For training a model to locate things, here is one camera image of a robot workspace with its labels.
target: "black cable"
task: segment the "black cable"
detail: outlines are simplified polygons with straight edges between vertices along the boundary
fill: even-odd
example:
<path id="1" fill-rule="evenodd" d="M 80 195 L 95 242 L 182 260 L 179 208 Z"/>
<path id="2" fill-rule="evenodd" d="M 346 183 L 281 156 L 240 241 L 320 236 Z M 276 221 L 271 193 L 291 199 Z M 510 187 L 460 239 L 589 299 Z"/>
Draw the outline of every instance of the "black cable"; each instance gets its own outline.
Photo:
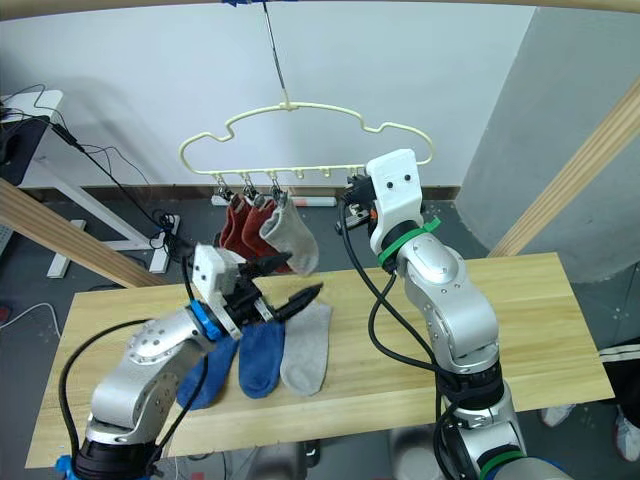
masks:
<path id="1" fill-rule="evenodd" d="M 83 147 L 95 148 L 95 149 L 96 149 L 96 151 L 104 152 L 104 153 L 105 153 L 105 155 L 106 155 L 107 157 L 109 157 L 109 153 L 107 152 L 107 150 L 114 150 L 114 151 L 118 154 L 118 156 L 119 156 L 119 157 L 120 157 L 124 162 L 126 162 L 127 164 L 129 164 L 129 166 L 130 166 L 131 168 L 135 169 L 135 171 L 136 171 L 136 172 L 138 172 L 138 173 L 140 174 L 140 176 L 141 176 L 141 177 L 142 177 L 142 179 L 144 180 L 144 183 L 146 183 L 147 185 L 151 185 L 151 184 L 149 183 L 149 180 L 148 180 L 148 179 L 147 179 L 147 177 L 145 176 L 145 174 L 144 174 L 144 173 L 142 173 L 142 171 L 141 171 L 138 167 L 136 167 L 134 163 L 132 163 L 131 161 L 129 161 L 129 160 L 127 159 L 127 157 L 125 157 L 125 156 L 122 154 L 122 152 L 120 152 L 120 150 L 118 149 L 118 147 L 116 147 L 116 146 L 114 146 L 114 145 L 109 145 L 109 146 L 106 146 L 106 147 L 100 147 L 100 146 L 98 146 L 98 145 L 90 145 L 90 144 L 88 144 L 88 143 L 82 143 L 82 144 L 80 144 L 80 145 L 81 145 L 81 146 L 83 146 Z"/>
<path id="2" fill-rule="evenodd" d="M 33 101 L 33 108 L 42 108 L 44 110 L 49 110 L 50 112 L 57 113 L 58 116 L 60 117 L 60 120 L 62 120 L 62 124 L 64 125 L 64 128 L 67 128 L 67 122 L 65 122 L 64 117 L 62 116 L 62 114 L 60 113 L 59 110 L 56 110 L 55 108 L 51 108 L 51 107 L 42 107 L 42 106 L 38 105 L 38 101 L 42 98 L 42 95 L 44 94 L 45 90 L 47 89 L 47 86 L 44 83 L 36 83 L 34 85 L 30 85 L 28 87 L 25 87 L 22 90 L 18 90 L 17 92 L 12 93 L 8 97 L 4 98 L 2 101 L 6 105 L 6 103 L 9 100 L 11 100 L 13 97 L 15 97 L 16 95 L 20 95 L 21 93 L 25 93 L 28 90 L 31 90 L 31 89 L 36 88 L 36 87 L 40 87 L 40 92 L 38 93 L 38 96 L 36 97 L 36 99 Z M 11 108 L 12 110 L 20 110 L 19 108 L 13 108 L 13 107 L 8 107 L 8 108 Z"/>
<path id="3" fill-rule="evenodd" d="M 399 362 L 435 372 L 436 376 L 441 375 L 450 383 L 450 385 L 455 385 L 454 383 L 455 378 L 452 376 L 452 374 L 442 369 L 435 363 L 435 355 L 433 354 L 433 351 L 431 350 L 431 348 L 428 345 L 426 345 L 426 342 L 422 338 L 422 336 L 420 336 L 420 334 L 413 328 L 413 326 L 411 326 L 389 304 L 389 302 L 387 302 L 386 295 L 389 293 L 389 290 L 391 290 L 391 288 L 393 287 L 393 284 L 395 283 L 395 280 L 396 280 L 396 275 L 393 274 L 389 279 L 389 281 L 387 282 L 387 284 L 385 285 L 383 291 L 379 292 L 376 286 L 373 284 L 371 279 L 368 277 L 368 275 L 364 271 L 364 268 L 362 267 L 362 264 L 358 260 L 358 257 L 353 250 L 353 246 L 351 245 L 351 239 L 349 238 L 349 230 L 347 229 L 347 225 L 346 225 L 346 215 L 345 215 L 346 209 L 347 209 L 347 205 L 344 202 L 344 200 L 341 199 L 338 205 L 338 216 L 340 221 L 340 227 L 342 229 L 342 239 L 343 239 L 345 249 L 347 250 L 347 255 L 349 256 L 349 259 L 351 260 L 351 263 L 355 267 L 356 271 L 360 275 L 360 278 L 362 278 L 362 280 L 365 282 L 369 290 L 371 290 L 371 292 L 376 297 L 376 302 L 374 303 L 373 308 L 371 309 L 371 312 L 369 314 L 369 337 L 371 338 L 371 341 L 376 346 L 376 348 L 378 348 L 378 350 L 380 350 L 385 355 L 395 360 L 398 360 Z M 384 345 L 380 343 L 380 341 L 375 336 L 375 328 L 374 328 L 375 316 L 378 312 L 380 305 L 384 305 L 384 307 L 389 311 L 389 313 L 391 313 L 409 331 L 409 333 L 411 333 L 411 335 L 416 340 L 418 340 L 418 343 L 420 343 L 420 345 L 423 346 L 424 350 L 429 355 L 429 358 L 431 359 L 432 363 L 421 362 L 420 360 L 416 360 L 411 357 L 400 355 L 397 352 L 389 350 L 388 348 L 386 348 Z M 445 464 L 443 459 L 442 447 L 444 445 L 443 445 L 442 431 L 444 428 L 445 421 L 452 416 L 453 412 L 456 410 L 456 408 L 458 408 L 458 405 L 457 403 L 451 403 L 449 407 L 447 407 L 447 409 L 445 410 L 444 414 L 440 415 L 441 400 L 442 400 L 442 393 L 438 388 L 438 383 L 436 380 L 436 419 L 437 420 L 436 420 L 436 426 L 434 431 L 434 454 L 438 462 L 438 466 L 440 467 L 440 470 L 442 470 L 442 473 L 445 476 L 445 478 L 447 480 L 455 480 L 454 476 L 451 475 L 451 473 L 447 469 L 447 465 Z"/>
<path id="4" fill-rule="evenodd" d="M 102 330 L 101 332 L 95 334 L 93 337 L 89 338 L 82 345 L 76 348 L 71 356 L 67 359 L 62 370 L 60 372 L 60 380 L 58 380 L 58 402 L 60 404 L 60 410 L 62 412 L 62 419 L 64 420 L 64 424 L 67 427 L 67 433 L 69 434 L 69 442 L 71 443 L 71 464 L 73 467 L 73 461 L 80 450 L 80 445 L 78 442 L 78 433 L 76 431 L 75 423 L 73 422 L 73 417 L 71 415 L 71 409 L 69 408 L 69 400 L 67 398 L 67 379 L 69 377 L 69 371 L 73 366 L 74 362 L 78 359 L 78 357 L 84 352 L 91 344 L 100 338 L 108 335 L 111 332 L 115 332 L 116 330 L 120 330 L 122 328 L 131 327 L 133 325 L 139 325 L 141 323 L 146 322 L 148 319 L 144 320 L 132 320 L 130 322 L 121 323 L 119 325 L 114 325 L 113 327 L 107 328 L 106 330 Z"/>
<path id="5" fill-rule="evenodd" d="M 189 281 L 189 272 L 187 271 L 187 264 L 189 259 L 187 257 L 182 257 L 181 267 L 182 267 L 182 280 L 184 281 L 184 288 L 187 289 L 187 295 L 189 295 L 189 301 L 193 302 L 195 297 L 193 296 L 193 290 L 191 289 L 191 282 Z"/>
<path id="6" fill-rule="evenodd" d="M 444 429 L 444 424 L 452 415 L 453 412 L 458 408 L 458 404 L 451 403 L 447 409 L 444 411 L 444 414 L 436 421 L 436 426 L 433 431 L 433 453 L 436 457 L 436 461 L 438 462 L 438 467 L 442 471 L 442 474 L 445 476 L 446 480 L 456 480 L 456 478 L 451 474 L 449 469 L 447 468 L 447 464 L 444 462 L 442 448 L 444 447 L 444 439 L 442 438 L 442 433 Z"/>
<path id="7" fill-rule="evenodd" d="M 338 217 L 340 221 L 340 227 L 342 228 L 342 241 L 344 243 L 345 249 L 347 250 L 347 255 L 349 256 L 349 259 L 351 260 L 351 263 L 353 264 L 354 268 L 360 275 L 360 278 L 362 278 L 362 281 L 369 288 L 371 293 L 373 293 L 376 299 L 378 299 L 380 303 L 387 309 L 387 311 L 391 315 L 393 315 L 393 317 L 398 322 L 400 322 L 400 324 L 411 334 L 413 338 L 415 338 L 415 340 L 420 344 L 423 350 L 427 353 L 427 355 L 429 356 L 429 359 L 431 360 L 431 363 L 426 363 L 425 365 L 428 365 L 428 367 L 425 367 L 425 368 L 427 370 L 442 373 L 445 376 L 450 376 L 448 372 L 442 370 L 440 367 L 437 366 L 433 350 L 431 350 L 431 347 L 429 346 L 429 344 L 427 344 L 425 339 L 422 338 L 422 336 L 416 331 L 416 329 L 413 328 L 413 326 L 402 315 L 400 315 L 400 313 L 398 313 L 398 311 L 395 308 L 393 308 L 393 306 L 386 300 L 386 298 L 382 296 L 382 294 L 377 289 L 375 284 L 371 281 L 367 273 L 364 271 L 364 268 L 362 267 L 360 260 L 358 260 L 358 257 L 351 245 L 351 238 L 349 237 L 349 230 L 347 230 L 347 220 L 345 215 L 345 211 L 347 208 L 348 207 L 344 202 L 344 200 L 340 199 L 340 202 L 338 203 Z"/>
<path id="8" fill-rule="evenodd" d="M 83 144 L 82 144 L 82 147 L 91 147 L 91 148 L 94 148 L 94 147 L 93 147 L 93 145 L 87 145 L 87 144 L 85 144 L 85 143 L 83 143 Z M 110 175 L 113 175 L 113 168 L 112 168 L 112 166 L 111 166 L 111 157 L 109 156 L 109 152 L 107 152 L 107 150 L 106 150 L 106 149 L 104 149 L 104 148 L 98 148 L 98 147 L 95 147 L 95 148 L 97 148 L 97 150 L 94 150 L 94 151 L 92 151 L 92 152 L 87 152 L 87 153 L 88 153 L 89 155 L 95 155 L 95 154 L 97 154 L 97 153 L 104 153 L 104 156 L 105 156 L 105 157 L 106 157 L 106 159 L 107 159 L 107 165 L 109 166 L 109 174 L 110 174 Z"/>
<path id="9" fill-rule="evenodd" d="M 224 468 L 224 480 L 227 480 L 227 457 L 224 456 L 224 452 L 220 452 L 222 454 L 222 468 Z"/>
<path id="10" fill-rule="evenodd" d="M 442 392 L 436 383 L 436 420 L 440 420 L 442 416 Z"/>
<path id="11" fill-rule="evenodd" d="M 191 405 L 193 405 L 193 402 L 196 400 L 196 397 L 200 393 L 200 390 L 202 390 L 202 386 L 204 385 L 204 381 L 207 378 L 208 372 L 209 372 L 209 355 L 205 355 L 202 361 L 202 375 L 200 375 L 200 380 L 198 380 L 198 385 L 196 385 L 196 389 L 193 391 L 193 393 L 189 397 L 189 400 L 187 401 L 185 406 L 182 408 L 182 411 L 180 412 L 178 417 L 174 420 L 174 422 L 171 424 L 171 426 L 169 427 L 169 430 L 167 430 L 167 433 L 164 434 L 164 437 L 162 437 L 162 440 L 160 441 L 158 446 L 155 448 L 151 457 L 149 457 L 149 462 L 147 463 L 148 472 L 151 472 L 151 467 L 153 463 L 158 458 L 160 458 L 160 455 L 162 454 L 162 450 L 164 449 L 165 445 L 167 444 L 167 442 L 169 442 L 169 439 L 175 433 L 176 429 L 180 425 L 180 422 L 182 422 L 182 420 L 187 415 L 187 413 L 189 413 L 189 410 L 191 409 Z"/>
<path id="12" fill-rule="evenodd" d="M 162 212 L 161 210 L 155 210 L 154 211 L 154 212 L 156 212 L 156 211 L 162 212 L 158 219 L 154 218 L 153 214 L 149 215 L 149 213 L 142 207 L 142 205 L 140 205 L 140 203 L 133 197 L 133 195 L 131 195 L 129 193 L 129 191 L 124 188 L 124 186 L 112 175 L 111 172 L 108 172 L 102 165 L 100 165 L 100 163 L 97 160 L 95 160 L 91 156 L 91 154 L 84 149 L 84 147 L 81 144 L 78 143 L 78 141 L 75 139 L 75 137 L 73 137 L 73 135 L 66 128 L 64 128 L 60 124 L 56 124 L 56 123 L 53 123 L 53 122 L 51 122 L 49 120 L 44 120 L 42 118 L 35 117 L 33 115 L 29 115 L 29 114 L 26 114 L 24 112 L 22 112 L 22 114 L 24 116 L 26 116 L 26 117 L 34 118 L 34 119 L 36 119 L 38 121 L 41 121 L 41 122 L 43 122 L 43 123 L 45 123 L 47 125 L 50 125 L 51 128 L 53 129 L 53 131 L 60 138 L 62 138 L 62 140 L 64 142 L 66 142 L 68 145 L 70 145 L 71 147 L 74 147 L 80 153 L 85 155 L 96 167 L 98 167 L 105 175 L 107 175 L 109 177 L 109 179 L 111 179 L 111 181 L 113 183 L 116 184 L 116 186 L 127 197 L 127 199 L 129 201 L 131 201 L 131 203 L 133 203 L 133 205 L 151 223 L 153 223 L 158 228 L 158 232 L 149 239 L 149 246 L 151 248 L 153 248 L 154 250 L 157 250 L 157 249 L 160 249 L 160 248 L 164 249 L 167 252 L 168 257 L 171 260 L 173 260 L 174 262 L 180 262 L 183 256 L 191 257 L 191 255 L 193 255 L 194 246 L 191 243 L 187 242 L 186 240 L 182 239 L 177 234 L 173 233 L 173 226 L 174 226 L 174 222 L 175 222 L 175 216 L 174 215 L 169 214 L 167 212 Z M 162 233 L 164 233 L 164 236 L 163 236 L 163 239 L 162 239 L 162 244 L 159 245 L 159 246 L 154 246 L 153 243 L 152 243 L 153 240 L 157 239 Z"/>
<path id="13" fill-rule="evenodd" d="M 396 278 L 397 277 L 395 274 L 391 275 L 391 278 L 389 278 L 389 281 L 387 282 L 384 289 L 382 290 L 382 293 L 381 293 L 382 298 L 386 298 L 387 294 L 393 287 L 393 284 L 396 282 Z M 373 304 L 373 307 L 371 308 L 371 312 L 369 313 L 369 323 L 368 323 L 369 338 L 371 339 L 371 343 L 373 343 L 374 347 L 376 347 L 380 352 L 384 353 L 387 357 L 397 360 L 398 362 L 402 362 L 407 365 L 411 365 L 418 368 L 423 368 L 425 370 L 431 370 L 432 369 L 431 364 L 394 352 L 393 350 L 387 348 L 380 342 L 375 331 L 375 320 L 376 320 L 376 315 L 378 314 L 378 309 L 380 308 L 380 305 L 381 305 L 380 299 L 377 298 L 376 302 Z"/>
<path id="14" fill-rule="evenodd" d="M 142 207 L 142 205 L 140 205 L 138 203 L 138 201 L 133 197 L 133 195 L 131 195 L 129 193 L 129 191 L 124 188 L 124 186 L 113 176 L 111 175 L 102 165 L 100 165 L 100 163 L 98 161 L 96 161 L 91 155 L 89 155 L 85 149 L 80 146 L 80 145 L 72 145 L 74 146 L 80 153 L 82 153 L 85 157 L 87 157 L 89 160 L 91 160 L 91 162 L 98 167 L 100 170 L 102 170 L 102 172 L 109 177 L 109 179 L 116 184 L 116 186 L 120 189 L 120 191 L 127 197 L 127 199 L 133 204 L 135 205 L 135 207 L 140 210 L 140 212 L 147 218 L 147 220 L 149 220 L 151 223 L 153 223 L 156 227 L 162 228 L 154 219 L 151 215 L 149 215 L 149 213 Z"/>

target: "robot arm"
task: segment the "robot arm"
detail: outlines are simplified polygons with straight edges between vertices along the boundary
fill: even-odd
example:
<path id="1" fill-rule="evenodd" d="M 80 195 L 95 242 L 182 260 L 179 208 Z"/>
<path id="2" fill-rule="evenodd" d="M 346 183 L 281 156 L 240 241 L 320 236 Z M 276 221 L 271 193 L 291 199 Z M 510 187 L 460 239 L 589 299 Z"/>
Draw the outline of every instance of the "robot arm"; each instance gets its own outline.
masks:
<path id="1" fill-rule="evenodd" d="M 423 314 L 434 357 L 459 391 L 438 385 L 447 405 L 441 435 L 455 478 L 568 479 L 552 465 L 526 457 L 508 385 L 502 379 L 498 322 L 487 298 L 470 281 L 464 260 L 423 226 L 422 191 L 412 150 L 371 160 L 345 194 L 358 219 L 369 219 L 370 246 L 380 265 L 404 279 L 409 300 Z"/>
<path id="2" fill-rule="evenodd" d="M 216 341 L 226 335 L 239 339 L 248 323 L 284 322 L 318 295 L 322 285 L 298 292 L 281 308 L 268 304 L 252 280 L 288 257 L 244 264 L 226 250 L 196 247 L 193 283 L 204 302 L 192 300 L 147 321 L 128 341 L 120 364 L 93 393 L 86 439 L 69 465 L 76 478 L 127 480 L 151 473 L 158 453 L 155 441 L 178 387 Z"/>

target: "person's leg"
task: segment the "person's leg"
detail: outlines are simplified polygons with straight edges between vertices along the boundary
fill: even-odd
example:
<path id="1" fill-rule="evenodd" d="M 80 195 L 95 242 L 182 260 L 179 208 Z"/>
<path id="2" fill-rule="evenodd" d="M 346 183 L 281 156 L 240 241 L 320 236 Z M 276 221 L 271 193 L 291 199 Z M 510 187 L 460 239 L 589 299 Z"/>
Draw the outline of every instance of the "person's leg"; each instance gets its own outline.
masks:
<path id="1" fill-rule="evenodd" d="M 600 352 L 616 394 L 618 417 L 614 426 L 616 450 L 628 462 L 640 459 L 640 349 L 629 342 Z"/>

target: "green ring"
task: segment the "green ring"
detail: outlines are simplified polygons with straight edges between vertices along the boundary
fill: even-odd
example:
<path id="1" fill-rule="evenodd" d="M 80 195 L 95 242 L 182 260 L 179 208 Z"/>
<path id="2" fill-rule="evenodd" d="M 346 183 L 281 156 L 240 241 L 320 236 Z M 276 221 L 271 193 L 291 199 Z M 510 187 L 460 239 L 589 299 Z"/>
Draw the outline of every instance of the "green ring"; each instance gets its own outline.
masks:
<path id="1" fill-rule="evenodd" d="M 395 242 L 385 248 L 380 253 L 380 255 L 378 255 L 378 266 L 381 267 L 382 265 L 384 265 L 384 262 L 387 261 L 387 258 L 400 250 L 400 247 L 402 247 L 402 245 L 407 243 L 409 240 L 417 237 L 418 235 L 422 235 L 423 233 L 433 232 L 436 228 L 438 228 L 440 223 L 442 222 L 438 217 L 433 217 L 433 220 L 431 220 L 429 223 L 425 223 L 422 227 L 414 228 L 413 230 L 410 230 L 402 235 Z"/>
<path id="2" fill-rule="evenodd" d="M 487 475 L 489 475 L 489 472 L 491 472 L 491 470 L 502 465 L 503 463 L 506 463 L 509 460 L 515 460 L 517 458 L 523 458 L 523 457 L 524 457 L 524 454 L 520 450 L 513 451 L 513 452 L 504 452 L 504 453 L 501 453 L 500 455 L 496 455 L 487 463 L 485 463 L 484 467 L 482 467 L 482 470 L 480 470 L 480 480 L 485 480 L 487 478 Z"/>

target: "wooden table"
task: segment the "wooden table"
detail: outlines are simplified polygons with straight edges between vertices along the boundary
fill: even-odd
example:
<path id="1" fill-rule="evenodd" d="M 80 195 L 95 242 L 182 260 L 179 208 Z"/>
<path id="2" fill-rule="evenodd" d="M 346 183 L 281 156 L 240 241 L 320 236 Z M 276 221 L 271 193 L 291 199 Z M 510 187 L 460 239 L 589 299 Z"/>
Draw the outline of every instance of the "wooden table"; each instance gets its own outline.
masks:
<path id="1" fill-rule="evenodd" d="M 471 260 L 468 267 L 500 319 L 502 365 L 518 410 L 613 396 L 555 254 Z M 388 278 L 380 269 L 369 273 L 380 287 Z M 238 385 L 236 357 L 220 400 L 212 408 L 187 415 L 174 436 L 170 454 L 326 438 L 434 421 L 433 375 L 388 359 L 371 345 L 367 316 L 373 297 L 355 271 L 308 278 L 286 275 L 259 283 L 277 305 L 302 286 L 318 281 L 324 282 L 320 300 L 334 307 L 322 391 L 300 398 L 280 385 L 267 398 L 251 400 Z M 424 320 L 406 299 L 401 283 L 397 282 L 389 299 L 425 333 Z M 31 441 L 28 468 L 51 466 L 59 455 L 69 452 L 56 385 L 70 352 L 98 330 L 162 315 L 186 301 L 180 285 L 75 296 Z M 386 312 L 380 312 L 377 330 L 394 350 L 420 357 L 415 341 Z M 100 340 L 71 372 L 69 400 L 80 438 L 84 437 L 91 393 L 119 362 L 125 339 L 132 333 L 133 329 L 126 329 Z M 174 407 L 170 421 L 177 412 Z"/>

